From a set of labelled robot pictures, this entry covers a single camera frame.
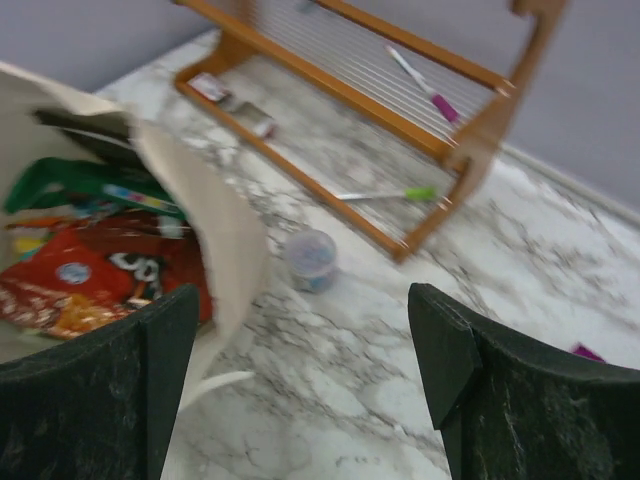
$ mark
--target pink marker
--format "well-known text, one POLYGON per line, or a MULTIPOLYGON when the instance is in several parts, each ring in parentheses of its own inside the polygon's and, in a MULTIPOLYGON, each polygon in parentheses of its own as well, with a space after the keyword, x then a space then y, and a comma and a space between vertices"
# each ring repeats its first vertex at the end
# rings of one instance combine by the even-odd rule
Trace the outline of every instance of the pink marker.
POLYGON ((445 98, 436 92, 433 88, 427 85, 424 77, 420 72, 418 72, 415 68, 409 65, 402 55, 398 53, 398 51, 393 48, 391 45, 387 45, 386 47, 389 55, 398 62, 398 65, 402 67, 402 69, 409 74, 409 76, 413 79, 414 82, 422 89, 424 93, 429 96, 431 103, 435 105, 435 107, 440 110, 440 113, 444 118, 446 118, 449 123, 455 123, 458 120, 458 112, 455 108, 451 106, 449 102, 445 100, 445 98))

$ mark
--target red snack bag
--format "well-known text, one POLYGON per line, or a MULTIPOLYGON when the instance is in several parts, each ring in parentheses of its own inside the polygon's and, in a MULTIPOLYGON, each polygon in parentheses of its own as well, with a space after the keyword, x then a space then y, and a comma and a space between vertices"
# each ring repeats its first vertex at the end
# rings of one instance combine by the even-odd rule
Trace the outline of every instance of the red snack bag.
POLYGON ((212 299, 191 228, 166 238, 152 213, 129 211, 63 228, 29 260, 0 274, 10 322, 73 338, 116 321, 184 283, 200 291, 200 321, 212 299))
POLYGON ((192 283, 200 292, 200 322, 211 319, 213 303, 200 246, 195 232, 186 223, 181 226, 181 238, 167 238, 156 214, 128 211, 78 228, 77 233, 91 250, 129 273, 130 292, 126 300, 129 305, 145 305, 180 285, 192 283))

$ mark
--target wooden leg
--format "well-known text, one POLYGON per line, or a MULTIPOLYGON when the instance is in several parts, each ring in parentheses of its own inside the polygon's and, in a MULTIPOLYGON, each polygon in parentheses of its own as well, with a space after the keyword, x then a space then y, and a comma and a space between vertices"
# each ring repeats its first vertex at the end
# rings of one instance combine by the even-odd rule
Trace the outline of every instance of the wooden leg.
POLYGON ((401 263, 420 248, 427 235, 449 218, 482 183, 490 165, 491 162, 469 160, 458 181, 440 201, 436 210, 400 242, 398 248, 392 253, 394 261, 401 263))
POLYGON ((224 72, 246 62, 258 53, 254 48, 227 32, 220 34, 220 41, 214 50, 199 62, 189 65, 179 71, 174 79, 174 85, 186 83, 197 74, 206 72, 218 76, 224 72))

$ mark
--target baseboard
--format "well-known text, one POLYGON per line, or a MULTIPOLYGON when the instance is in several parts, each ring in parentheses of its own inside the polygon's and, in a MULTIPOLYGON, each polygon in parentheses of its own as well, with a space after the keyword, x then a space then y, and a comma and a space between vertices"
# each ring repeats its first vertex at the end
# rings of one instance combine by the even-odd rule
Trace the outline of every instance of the baseboard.
POLYGON ((557 187, 571 194, 572 197, 606 210, 625 222, 640 228, 640 213, 603 195, 595 188, 576 180, 574 177, 511 145, 502 144, 502 153, 515 163, 547 178, 557 187))

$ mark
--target wooden frame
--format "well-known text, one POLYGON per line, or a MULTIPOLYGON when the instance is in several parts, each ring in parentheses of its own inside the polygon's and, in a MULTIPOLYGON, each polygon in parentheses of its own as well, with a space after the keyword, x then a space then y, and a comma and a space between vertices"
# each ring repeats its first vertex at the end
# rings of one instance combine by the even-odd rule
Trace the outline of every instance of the wooden frame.
POLYGON ((315 0, 317 5, 493 90, 492 99, 475 117, 461 126, 450 141, 444 141, 261 35, 251 23, 255 18, 252 15, 255 1, 259 0, 236 0, 238 14, 235 16, 225 13, 207 3, 206 0, 177 1, 214 22, 222 32, 218 45, 207 57, 178 72, 174 81, 175 87, 201 104, 280 169, 305 186, 324 204, 362 230, 387 250, 396 262, 402 262, 415 252, 427 235, 447 219, 486 176, 493 156, 509 128, 514 112, 533 77, 566 4, 566 0, 512 1, 512 12, 519 16, 533 15, 535 25, 515 68, 511 75, 505 78, 342 0, 315 0), (397 242, 189 85, 189 81, 199 73, 220 75, 257 54, 266 55, 277 61, 315 87, 334 96, 432 157, 440 167, 456 172, 457 181, 451 190, 417 228, 409 232, 402 241, 397 242))

